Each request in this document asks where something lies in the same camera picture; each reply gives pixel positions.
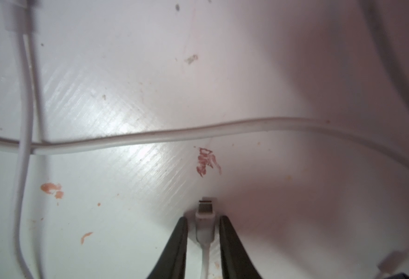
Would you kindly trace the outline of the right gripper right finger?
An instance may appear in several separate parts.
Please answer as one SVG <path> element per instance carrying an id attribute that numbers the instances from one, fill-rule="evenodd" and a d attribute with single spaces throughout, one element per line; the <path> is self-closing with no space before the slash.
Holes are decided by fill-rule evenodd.
<path id="1" fill-rule="evenodd" d="M 262 279 L 225 215 L 219 219 L 219 242 L 224 279 Z"/>

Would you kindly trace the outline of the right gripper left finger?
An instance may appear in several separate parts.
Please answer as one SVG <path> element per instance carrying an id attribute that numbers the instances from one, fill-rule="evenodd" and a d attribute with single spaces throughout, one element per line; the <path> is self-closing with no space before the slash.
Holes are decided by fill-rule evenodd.
<path id="1" fill-rule="evenodd" d="M 188 232 L 187 218 L 179 218 L 148 279 L 185 278 Z"/>

